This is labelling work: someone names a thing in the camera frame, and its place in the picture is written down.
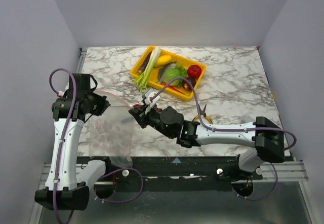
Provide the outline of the clear zip top bag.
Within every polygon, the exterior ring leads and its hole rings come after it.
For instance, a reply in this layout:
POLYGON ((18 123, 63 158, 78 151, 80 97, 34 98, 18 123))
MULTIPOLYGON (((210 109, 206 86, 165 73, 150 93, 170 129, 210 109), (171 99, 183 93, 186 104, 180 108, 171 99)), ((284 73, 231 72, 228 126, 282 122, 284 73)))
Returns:
POLYGON ((132 167, 132 136, 135 120, 129 114, 131 105, 120 97, 101 90, 96 94, 106 96, 110 106, 101 116, 90 119, 89 155, 106 156, 113 166, 132 167))

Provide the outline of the green celery stalk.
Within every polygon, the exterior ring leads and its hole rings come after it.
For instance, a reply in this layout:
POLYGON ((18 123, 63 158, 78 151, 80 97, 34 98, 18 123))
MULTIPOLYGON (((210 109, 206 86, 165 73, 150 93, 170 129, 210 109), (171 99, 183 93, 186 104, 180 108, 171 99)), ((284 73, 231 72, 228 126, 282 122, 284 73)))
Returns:
POLYGON ((137 79, 134 80, 134 84, 137 85, 137 89, 139 92, 142 92, 143 89, 147 89, 147 83, 150 77, 150 74, 152 72, 152 69, 161 53, 160 47, 155 47, 152 50, 152 53, 150 55, 150 59, 148 61, 148 64, 146 66, 146 69, 139 75, 137 79))

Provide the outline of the green cabbage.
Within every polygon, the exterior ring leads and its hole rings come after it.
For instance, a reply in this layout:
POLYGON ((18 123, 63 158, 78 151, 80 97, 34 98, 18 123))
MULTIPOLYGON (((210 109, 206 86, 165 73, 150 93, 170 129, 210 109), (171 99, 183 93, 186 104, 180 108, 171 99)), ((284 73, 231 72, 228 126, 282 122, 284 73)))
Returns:
MULTIPOLYGON (((168 68, 164 73, 163 82, 167 84, 177 77, 179 77, 179 72, 175 68, 168 68)), ((174 80, 169 85, 173 87, 179 87, 180 84, 181 80, 174 80)))

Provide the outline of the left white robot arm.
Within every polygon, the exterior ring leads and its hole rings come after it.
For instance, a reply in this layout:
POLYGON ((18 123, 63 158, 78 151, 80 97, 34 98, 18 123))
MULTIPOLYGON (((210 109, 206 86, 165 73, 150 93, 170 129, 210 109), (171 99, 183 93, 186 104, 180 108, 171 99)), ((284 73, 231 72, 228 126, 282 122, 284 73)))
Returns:
POLYGON ((34 200, 49 210, 85 210, 96 180, 109 180, 112 168, 102 160, 91 160, 77 173, 77 149, 86 116, 100 116, 110 106, 106 96, 96 94, 91 74, 74 73, 69 87, 52 104, 55 128, 50 172, 34 200))

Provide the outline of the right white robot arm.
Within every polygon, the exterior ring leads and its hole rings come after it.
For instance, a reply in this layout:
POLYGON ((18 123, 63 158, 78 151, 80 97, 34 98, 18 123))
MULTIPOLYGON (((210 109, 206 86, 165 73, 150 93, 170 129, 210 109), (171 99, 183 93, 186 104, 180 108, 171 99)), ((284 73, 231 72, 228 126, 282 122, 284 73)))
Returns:
POLYGON ((249 148, 238 156, 233 174, 245 179, 264 162, 282 163, 285 160, 284 133, 266 117, 238 125, 203 125, 188 121, 172 107, 147 110, 140 105, 129 113, 141 128, 150 126, 167 138, 176 139, 182 147, 201 147, 210 144, 234 144, 249 148))

